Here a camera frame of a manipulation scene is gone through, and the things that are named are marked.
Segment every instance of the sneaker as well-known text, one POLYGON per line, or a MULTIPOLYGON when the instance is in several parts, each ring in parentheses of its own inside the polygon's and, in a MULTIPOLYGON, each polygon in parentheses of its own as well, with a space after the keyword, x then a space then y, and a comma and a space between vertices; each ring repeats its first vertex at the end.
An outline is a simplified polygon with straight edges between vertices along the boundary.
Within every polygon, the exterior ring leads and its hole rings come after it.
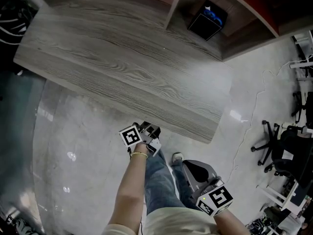
POLYGON ((178 153, 174 153, 173 154, 173 157, 172 157, 172 161, 173 161, 173 163, 175 163, 176 161, 178 161, 178 160, 181 160, 181 161, 184 161, 184 155, 182 154, 182 153, 180 153, 180 152, 178 152, 178 153))

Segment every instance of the white shirt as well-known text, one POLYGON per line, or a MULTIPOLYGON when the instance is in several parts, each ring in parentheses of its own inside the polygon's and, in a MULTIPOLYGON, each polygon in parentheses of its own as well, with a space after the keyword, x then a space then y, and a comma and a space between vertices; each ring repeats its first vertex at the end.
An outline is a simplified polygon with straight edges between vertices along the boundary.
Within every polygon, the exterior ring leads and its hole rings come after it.
MULTIPOLYGON (((182 207, 165 207, 150 213, 146 219, 144 235, 213 235, 216 225, 202 211, 182 207)), ((123 225, 108 225, 103 235, 135 235, 123 225)))

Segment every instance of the white floor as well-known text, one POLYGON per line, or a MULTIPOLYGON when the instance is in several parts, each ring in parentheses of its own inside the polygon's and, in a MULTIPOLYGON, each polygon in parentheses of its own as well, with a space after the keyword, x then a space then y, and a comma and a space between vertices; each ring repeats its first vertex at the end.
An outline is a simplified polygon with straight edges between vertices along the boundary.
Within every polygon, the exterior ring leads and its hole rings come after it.
MULTIPOLYGON (((294 122, 292 93, 300 85, 295 70, 282 67, 292 60, 298 56, 286 39, 226 62, 233 74, 230 100, 210 144, 161 131, 166 159, 179 151, 213 166, 235 199, 231 211, 245 224, 268 201, 256 186, 272 183, 278 189, 284 180, 273 177, 273 171, 265 174, 264 166, 257 166, 263 152, 250 148, 266 142, 262 120, 294 122)), ((101 234, 129 161, 117 132, 134 121, 141 122, 46 83, 37 114, 33 174, 47 234, 101 234)))

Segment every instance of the bracelet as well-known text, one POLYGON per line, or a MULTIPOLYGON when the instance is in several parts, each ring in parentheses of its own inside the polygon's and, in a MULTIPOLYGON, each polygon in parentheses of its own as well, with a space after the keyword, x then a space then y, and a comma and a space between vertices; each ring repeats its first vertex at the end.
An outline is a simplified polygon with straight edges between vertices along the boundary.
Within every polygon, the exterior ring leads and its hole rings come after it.
POLYGON ((132 157, 134 154, 140 154, 140 155, 145 156, 145 157, 146 157, 146 159, 148 158, 148 155, 147 155, 147 154, 145 154, 145 153, 143 153, 143 152, 135 151, 135 152, 131 153, 131 157, 132 157))

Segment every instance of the black box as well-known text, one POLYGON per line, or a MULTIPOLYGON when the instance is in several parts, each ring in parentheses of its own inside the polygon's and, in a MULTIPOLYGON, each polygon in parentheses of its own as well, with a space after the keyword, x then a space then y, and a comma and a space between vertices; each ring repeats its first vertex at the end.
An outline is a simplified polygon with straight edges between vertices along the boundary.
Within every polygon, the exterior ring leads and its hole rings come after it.
POLYGON ((206 41, 219 32, 226 22, 227 13, 206 0, 193 17, 188 29, 206 41))

